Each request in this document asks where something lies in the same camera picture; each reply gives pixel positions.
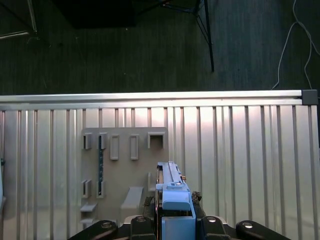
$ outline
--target blue component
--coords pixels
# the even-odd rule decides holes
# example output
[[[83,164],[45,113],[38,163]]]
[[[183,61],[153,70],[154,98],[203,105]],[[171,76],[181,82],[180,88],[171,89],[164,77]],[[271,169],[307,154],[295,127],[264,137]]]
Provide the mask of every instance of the blue component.
[[[192,216],[164,216],[161,219],[162,240],[195,240],[196,213],[192,204]]]
[[[189,192],[179,190],[163,190],[162,209],[190,211]]]
[[[156,185],[156,190],[162,191],[162,209],[191,211],[190,216],[162,217],[162,240],[196,239],[196,214],[188,185],[174,162],[159,162],[158,166],[163,173],[163,184]]]

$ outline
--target white cable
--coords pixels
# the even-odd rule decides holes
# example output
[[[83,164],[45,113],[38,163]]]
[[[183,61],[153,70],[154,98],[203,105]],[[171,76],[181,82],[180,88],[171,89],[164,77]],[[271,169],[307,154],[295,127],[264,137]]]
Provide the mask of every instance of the white cable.
[[[280,57],[280,60],[279,60],[279,64],[278,64],[278,71],[277,71],[277,82],[276,84],[271,88],[271,90],[273,90],[274,88],[276,88],[278,85],[279,85],[279,82],[280,82],[280,65],[281,65],[281,62],[282,62],[282,58],[284,56],[284,53],[285,53],[285,50],[286,50],[286,47],[287,47],[287,44],[288,44],[288,40],[289,40],[289,37],[290,37],[290,34],[291,34],[291,31],[293,29],[293,27],[296,25],[296,24],[299,24],[300,27],[302,27],[302,29],[305,31],[307,37],[309,38],[309,41],[310,41],[310,51],[309,51],[309,57],[308,57],[308,60],[306,61],[305,65],[304,65],[304,74],[305,74],[305,77],[309,83],[309,87],[310,89],[312,89],[312,85],[311,85],[311,82],[310,82],[310,79],[309,79],[309,76],[307,74],[307,66],[310,62],[310,58],[311,58],[311,54],[312,54],[312,47],[314,48],[315,52],[320,56],[320,53],[318,51],[318,49],[316,48],[316,45],[315,43],[312,41],[312,38],[311,38],[311,35],[309,33],[309,31],[307,30],[306,26],[300,22],[297,18],[297,15],[296,15],[296,12],[295,12],[295,7],[296,7],[296,3],[297,3],[297,0],[294,0],[294,3],[293,3],[293,6],[292,6],[292,12],[293,12],[293,15],[294,15],[294,18],[295,18],[295,22],[291,25],[290,29],[289,29],[289,32],[288,32],[288,35],[286,37],[286,40],[285,40],[285,44],[284,44],[284,47],[283,47],[283,50],[282,50],[282,53],[281,53],[281,57]]]

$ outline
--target screw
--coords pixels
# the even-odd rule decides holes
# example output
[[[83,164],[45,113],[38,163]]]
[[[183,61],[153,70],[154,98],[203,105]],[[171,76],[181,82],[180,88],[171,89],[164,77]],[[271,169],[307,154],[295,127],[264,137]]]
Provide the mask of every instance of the screw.
[[[252,224],[251,223],[249,223],[249,222],[244,222],[243,224],[242,224],[245,228],[247,228],[247,229],[252,229],[254,226],[252,226]]]
[[[143,216],[138,216],[136,220],[139,223],[142,223],[142,222],[146,221],[146,219]]]
[[[216,221],[216,219],[212,216],[209,216],[207,219],[210,223],[214,223]]]
[[[101,224],[101,227],[103,229],[108,229],[108,228],[111,228],[111,224],[110,224],[110,222],[104,222]]]

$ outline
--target metal bar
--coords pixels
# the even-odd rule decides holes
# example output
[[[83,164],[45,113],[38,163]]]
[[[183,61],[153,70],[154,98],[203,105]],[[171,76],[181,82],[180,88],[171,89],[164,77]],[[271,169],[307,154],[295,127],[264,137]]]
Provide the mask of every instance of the metal bar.
[[[201,0],[196,0],[196,1],[195,1],[195,6],[194,6],[194,9],[193,9],[193,13],[194,13],[194,14],[197,14],[197,12],[199,12],[199,10],[200,10],[200,3],[201,3]]]
[[[166,3],[168,3],[168,2],[171,2],[171,1],[172,1],[172,0],[164,0],[164,1],[158,2],[157,4],[154,4],[154,5],[150,6],[150,7],[147,7],[146,9],[140,11],[137,15],[139,16],[139,15],[145,14],[146,12],[149,12],[149,11],[151,11],[152,9],[155,9],[155,8],[157,8],[157,7],[160,7],[161,5],[166,4]]]
[[[211,39],[211,28],[210,28],[210,20],[209,20],[209,8],[208,8],[208,0],[204,0],[204,11],[205,11],[205,21],[206,21],[206,30],[208,32],[208,42],[209,42],[209,52],[210,52],[210,62],[211,62],[211,71],[215,71],[214,64],[214,53],[212,50],[212,39]]]
[[[181,8],[179,6],[174,6],[174,5],[171,5],[171,4],[165,4],[165,5],[161,6],[161,7],[162,8],[166,8],[166,9],[170,9],[170,10],[173,10],[173,11],[181,12],[181,13],[186,13],[186,14],[192,13],[190,8],[184,8],[184,7]]]
[[[301,99],[301,90],[262,91],[190,91],[190,92],[138,92],[98,94],[57,94],[57,95],[7,95],[0,96],[0,104],[56,104],[140,101],[140,100],[194,100],[194,99]]]
[[[31,18],[32,28],[33,28],[33,31],[34,31],[35,33],[37,33],[37,32],[38,32],[38,29],[37,29],[36,18],[35,18],[35,11],[34,11],[34,7],[33,7],[33,4],[32,4],[32,0],[27,0],[27,3],[28,3],[28,8],[29,8],[29,13],[30,13],[30,18]]]
[[[17,14],[15,14],[10,8],[8,8],[3,2],[0,1],[0,6],[3,7],[3,9],[8,12],[11,16],[16,18],[25,28],[26,32],[28,32],[30,35],[34,34],[34,30],[29,24],[27,24],[23,19],[21,19]]]
[[[12,33],[8,33],[8,34],[0,35],[0,40],[12,39],[15,37],[26,36],[26,35],[29,35],[29,33],[27,31],[17,31],[17,32],[12,32]]]

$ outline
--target black tripod leg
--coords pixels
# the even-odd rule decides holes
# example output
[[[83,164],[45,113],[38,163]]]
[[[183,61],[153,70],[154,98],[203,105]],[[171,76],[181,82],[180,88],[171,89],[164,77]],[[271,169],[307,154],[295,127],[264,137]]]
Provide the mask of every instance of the black tripod leg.
[[[211,70],[212,70],[212,72],[214,72],[215,71],[215,64],[214,64],[214,53],[212,50],[212,39],[211,39],[211,28],[210,28],[210,20],[209,20],[208,0],[203,0],[203,1],[204,1],[206,30],[208,33],[208,45],[209,45],[209,52],[210,52]]]

